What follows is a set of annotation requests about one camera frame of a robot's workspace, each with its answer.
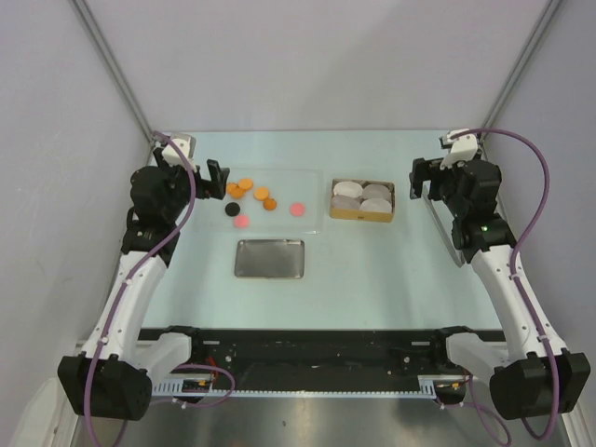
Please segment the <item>orange round waffle cookie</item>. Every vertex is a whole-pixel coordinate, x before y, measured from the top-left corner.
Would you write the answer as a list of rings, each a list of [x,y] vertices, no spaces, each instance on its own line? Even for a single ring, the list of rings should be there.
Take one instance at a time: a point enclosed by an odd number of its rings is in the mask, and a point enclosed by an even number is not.
[[[259,201],[265,201],[269,198],[270,192],[267,187],[258,187],[254,190],[253,196]]]

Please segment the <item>orange flower butter cookie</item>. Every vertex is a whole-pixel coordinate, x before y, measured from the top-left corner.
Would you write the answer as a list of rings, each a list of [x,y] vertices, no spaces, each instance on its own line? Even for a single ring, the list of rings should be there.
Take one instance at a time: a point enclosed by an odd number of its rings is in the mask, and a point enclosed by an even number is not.
[[[277,207],[277,202],[274,198],[268,197],[263,201],[263,206],[266,210],[274,210]]]

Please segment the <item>pink sandwich cookie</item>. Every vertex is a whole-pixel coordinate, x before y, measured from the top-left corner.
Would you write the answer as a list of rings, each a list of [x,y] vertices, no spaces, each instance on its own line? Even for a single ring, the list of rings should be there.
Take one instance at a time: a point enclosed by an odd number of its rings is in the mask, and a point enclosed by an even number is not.
[[[302,202],[294,202],[290,206],[290,213],[294,217],[301,217],[305,214],[305,204]]]
[[[250,218],[246,214],[239,214],[234,218],[233,224],[235,228],[247,228],[251,223]]]

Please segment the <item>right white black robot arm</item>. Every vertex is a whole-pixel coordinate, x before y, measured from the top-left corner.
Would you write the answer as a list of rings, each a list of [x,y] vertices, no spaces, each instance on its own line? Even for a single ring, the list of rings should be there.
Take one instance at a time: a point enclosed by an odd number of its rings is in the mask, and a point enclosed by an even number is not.
[[[552,328],[525,275],[513,259],[516,239],[496,211],[500,168],[480,158],[443,168],[440,159],[418,158],[409,175],[410,195],[443,202],[453,215],[452,240],[480,278],[501,324],[506,353],[471,329],[440,331],[429,350],[439,373],[462,367],[486,384],[507,420],[551,412],[570,413],[590,375],[585,354],[572,353]]]

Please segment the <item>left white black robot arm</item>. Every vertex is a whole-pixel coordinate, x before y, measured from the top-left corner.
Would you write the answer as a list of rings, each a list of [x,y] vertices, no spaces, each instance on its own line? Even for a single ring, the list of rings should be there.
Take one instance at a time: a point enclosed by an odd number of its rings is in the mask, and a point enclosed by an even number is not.
[[[148,305],[195,201],[225,196],[230,170],[215,160],[208,160],[207,168],[207,180],[198,168],[166,162],[132,174],[132,206],[113,288],[81,353],[63,357],[58,367],[76,414],[138,421],[148,409],[154,386],[178,366],[192,373],[204,365],[206,350],[192,341],[190,328],[168,329],[143,352],[136,346]]]

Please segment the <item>black sandwich cookie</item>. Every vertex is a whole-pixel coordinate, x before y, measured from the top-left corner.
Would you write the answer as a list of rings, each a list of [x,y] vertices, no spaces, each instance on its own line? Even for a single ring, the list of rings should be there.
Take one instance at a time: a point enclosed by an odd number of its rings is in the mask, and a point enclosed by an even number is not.
[[[236,202],[229,202],[224,207],[224,212],[229,217],[236,217],[241,212],[241,207]]]

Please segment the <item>clear plastic tray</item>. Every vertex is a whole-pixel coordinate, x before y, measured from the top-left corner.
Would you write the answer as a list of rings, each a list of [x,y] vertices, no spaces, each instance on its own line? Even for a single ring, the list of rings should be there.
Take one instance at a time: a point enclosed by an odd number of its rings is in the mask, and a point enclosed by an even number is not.
[[[239,205],[238,215],[217,207],[209,222],[230,224],[233,230],[317,234],[322,230],[324,177],[317,169],[233,167],[228,185],[249,185],[244,193],[228,194]]]

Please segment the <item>white paper cup back right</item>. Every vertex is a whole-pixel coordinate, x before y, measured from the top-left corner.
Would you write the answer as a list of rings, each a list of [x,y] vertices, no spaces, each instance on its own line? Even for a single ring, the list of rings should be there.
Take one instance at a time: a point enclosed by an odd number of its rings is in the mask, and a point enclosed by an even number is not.
[[[384,184],[369,183],[362,190],[363,199],[383,199],[386,201],[391,200],[391,191]]]

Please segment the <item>gold cookie tin box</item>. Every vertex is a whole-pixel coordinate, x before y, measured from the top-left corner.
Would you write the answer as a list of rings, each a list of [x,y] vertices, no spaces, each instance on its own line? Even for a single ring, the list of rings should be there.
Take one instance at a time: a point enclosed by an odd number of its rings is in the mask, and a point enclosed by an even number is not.
[[[395,184],[382,181],[333,179],[329,215],[332,219],[390,224],[396,212]]]

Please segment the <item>white paper cup front left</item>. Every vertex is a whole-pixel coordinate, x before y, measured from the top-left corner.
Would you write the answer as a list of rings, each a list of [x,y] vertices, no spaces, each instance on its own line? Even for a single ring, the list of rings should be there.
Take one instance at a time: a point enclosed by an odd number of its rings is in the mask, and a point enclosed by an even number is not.
[[[335,210],[359,210],[360,202],[358,199],[350,196],[333,196],[331,206]]]

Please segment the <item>silver tin lid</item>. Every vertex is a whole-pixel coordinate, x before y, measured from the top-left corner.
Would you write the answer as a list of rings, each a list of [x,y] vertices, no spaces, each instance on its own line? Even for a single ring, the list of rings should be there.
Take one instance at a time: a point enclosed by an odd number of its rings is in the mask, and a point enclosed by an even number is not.
[[[242,239],[237,243],[237,278],[299,279],[305,273],[301,239]]]

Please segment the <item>left aluminium frame post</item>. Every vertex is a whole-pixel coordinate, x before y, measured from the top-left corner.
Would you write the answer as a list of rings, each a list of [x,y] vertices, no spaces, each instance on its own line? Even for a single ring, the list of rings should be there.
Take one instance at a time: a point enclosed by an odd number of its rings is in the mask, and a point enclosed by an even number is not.
[[[87,34],[91,45],[94,46],[106,72],[113,80],[117,93],[133,116],[137,127],[143,137],[151,142],[153,140],[151,125],[88,1],[70,0],[69,4]]]

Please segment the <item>aluminium frame post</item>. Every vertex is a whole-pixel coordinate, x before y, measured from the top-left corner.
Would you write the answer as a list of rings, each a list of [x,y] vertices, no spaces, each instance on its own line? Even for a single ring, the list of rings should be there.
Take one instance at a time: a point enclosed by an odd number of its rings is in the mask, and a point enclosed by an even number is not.
[[[563,0],[548,0],[543,7],[535,25],[522,45],[519,55],[509,70],[504,84],[499,89],[495,100],[481,123],[483,128],[492,127],[506,109],[517,85],[522,80],[565,4],[566,1]]]
[[[117,93],[133,116],[137,127],[143,137],[151,142],[153,140],[151,125],[88,1],[70,0],[69,4],[87,34],[91,45],[94,46],[106,72],[113,80]]]

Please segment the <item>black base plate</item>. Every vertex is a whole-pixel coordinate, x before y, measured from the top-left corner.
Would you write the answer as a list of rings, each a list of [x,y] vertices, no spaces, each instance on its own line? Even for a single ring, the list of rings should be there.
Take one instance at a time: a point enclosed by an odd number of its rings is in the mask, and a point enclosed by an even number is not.
[[[248,390],[377,391],[418,376],[460,375],[435,330],[207,330],[170,326],[191,338],[190,360],[225,370],[216,383]]]

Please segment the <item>right aluminium frame post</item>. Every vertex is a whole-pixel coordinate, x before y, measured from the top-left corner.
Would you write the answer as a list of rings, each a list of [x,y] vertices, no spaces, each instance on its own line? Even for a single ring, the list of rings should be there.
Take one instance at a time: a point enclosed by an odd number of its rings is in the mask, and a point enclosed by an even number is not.
[[[535,25],[522,45],[519,55],[509,70],[504,84],[499,89],[495,100],[481,123],[483,128],[492,127],[506,109],[517,85],[522,80],[565,4],[566,1],[563,0],[548,0],[543,7]]]

